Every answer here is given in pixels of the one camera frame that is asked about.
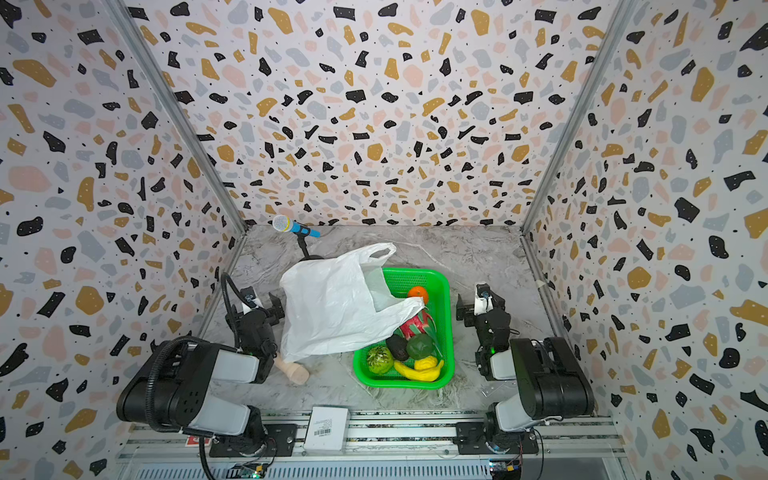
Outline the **yellow lemon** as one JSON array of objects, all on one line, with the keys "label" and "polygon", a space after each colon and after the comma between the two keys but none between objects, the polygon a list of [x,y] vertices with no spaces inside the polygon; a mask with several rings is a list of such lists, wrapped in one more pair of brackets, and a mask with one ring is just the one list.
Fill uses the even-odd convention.
[{"label": "yellow lemon", "polygon": [[438,365],[438,360],[434,356],[428,356],[423,359],[415,360],[413,364],[413,368],[416,371],[423,371],[428,370],[436,367]]}]

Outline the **green custard apple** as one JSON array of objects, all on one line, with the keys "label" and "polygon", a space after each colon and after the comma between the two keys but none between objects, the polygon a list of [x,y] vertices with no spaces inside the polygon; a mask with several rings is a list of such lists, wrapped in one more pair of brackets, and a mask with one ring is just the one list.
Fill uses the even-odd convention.
[{"label": "green custard apple", "polygon": [[375,345],[366,354],[366,366],[373,376],[383,376],[394,367],[394,357],[386,345]]}]

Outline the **green round fruit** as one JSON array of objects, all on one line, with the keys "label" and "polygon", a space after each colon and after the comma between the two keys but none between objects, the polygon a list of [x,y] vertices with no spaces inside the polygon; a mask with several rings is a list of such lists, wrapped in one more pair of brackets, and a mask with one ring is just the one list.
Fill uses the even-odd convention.
[{"label": "green round fruit", "polygon": [[427,334],[414,335],[408,340],[406,345],[406,351],[414,361],[432,356],[434,350],[434,342]]}]

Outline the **white plastic bag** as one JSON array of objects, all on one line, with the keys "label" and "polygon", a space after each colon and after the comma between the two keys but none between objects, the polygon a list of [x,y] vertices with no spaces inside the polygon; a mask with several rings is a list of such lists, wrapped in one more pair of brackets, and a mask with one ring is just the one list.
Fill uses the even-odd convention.
[{"label": "white plastic bag", "polygon": [[422,311],[421,298],[398,298],[385,281],[383,265],[396,251],[392,243],[377,243],[288,269],[279,282],[286,294],[283,359],[361,349]]}]

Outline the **dark avocado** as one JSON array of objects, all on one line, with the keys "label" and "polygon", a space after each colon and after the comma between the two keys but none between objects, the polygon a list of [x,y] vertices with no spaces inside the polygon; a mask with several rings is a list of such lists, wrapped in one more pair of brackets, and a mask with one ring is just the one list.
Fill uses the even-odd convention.
[{"label": "dark avocado", "polygon": [[393,334],[385,341],[392,357],[399,362],[407,362],[410,358],[407,345],[408,341],[398,334]]}]

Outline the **orange fruit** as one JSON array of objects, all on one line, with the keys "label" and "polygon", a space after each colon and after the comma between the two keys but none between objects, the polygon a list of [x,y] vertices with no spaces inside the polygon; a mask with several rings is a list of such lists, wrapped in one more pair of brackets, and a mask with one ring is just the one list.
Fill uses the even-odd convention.
[{"label": "orange fruit", "polygon": [[408,292],[409,298],[420,298],[424,304],[427,304],[429,302],[429,295],[427,290],[422,286],[415,286],[411,288]]}]

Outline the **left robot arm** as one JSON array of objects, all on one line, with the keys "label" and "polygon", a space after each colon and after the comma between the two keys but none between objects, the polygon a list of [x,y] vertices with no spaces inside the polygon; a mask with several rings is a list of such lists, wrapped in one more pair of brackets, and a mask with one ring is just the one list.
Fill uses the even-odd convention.
[{"label": "left robot arm", "polygon": [[221,285],[234,344],[191,335],[162,342],[119,395],[116,415],[158,433],[216,439],[226,453],[258,455],[277,447],[260,410],[219,398],[210,385],[264,383],[278,356],[273,327],[285,312],[275,295],[265,306],[253,288],[238,289],[228,274]]}]

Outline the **yellow banana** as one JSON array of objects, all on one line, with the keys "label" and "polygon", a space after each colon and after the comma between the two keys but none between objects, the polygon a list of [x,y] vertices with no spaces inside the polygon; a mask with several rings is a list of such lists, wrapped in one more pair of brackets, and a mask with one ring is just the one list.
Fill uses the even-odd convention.
[{"label": "yellow banana", "polygon": [[397,373],[410,381],[431,383],[438,379],[443,365],[444,362],[440,360],[438,361],[438,365],[432,369],[416,371],[413,366],[409,367],[403,362],[395,361],[394,369]]}]

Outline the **pink dragon fruit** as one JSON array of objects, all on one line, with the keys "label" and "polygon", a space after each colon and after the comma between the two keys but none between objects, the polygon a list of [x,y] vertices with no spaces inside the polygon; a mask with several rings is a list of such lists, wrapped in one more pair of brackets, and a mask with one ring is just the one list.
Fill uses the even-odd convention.
[{"label": "pink dragon fruit", "polygon": [[401,324],[398,328],[398,332],[406,340],[410,340],[417,335],[428,335],[430,338],[434,338],[434,320],[429,315],[428,310],[424,308],[412,318]]}]

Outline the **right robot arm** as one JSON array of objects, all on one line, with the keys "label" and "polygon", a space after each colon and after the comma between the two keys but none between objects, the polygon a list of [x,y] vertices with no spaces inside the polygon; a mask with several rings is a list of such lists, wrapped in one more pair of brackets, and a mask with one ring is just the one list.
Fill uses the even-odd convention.
[{"label": "right robot arm", "polygon": [[471,304],[457,301],[456,317],[477,335],[478,373],[516,387],[512,396],[491,404],[483,421],[456,425],[461,455],[523,454],[524,439],[535,427],[593,413],[594,393],[566,339],[520,337],[505,299],[488,284],[475,285]]}]

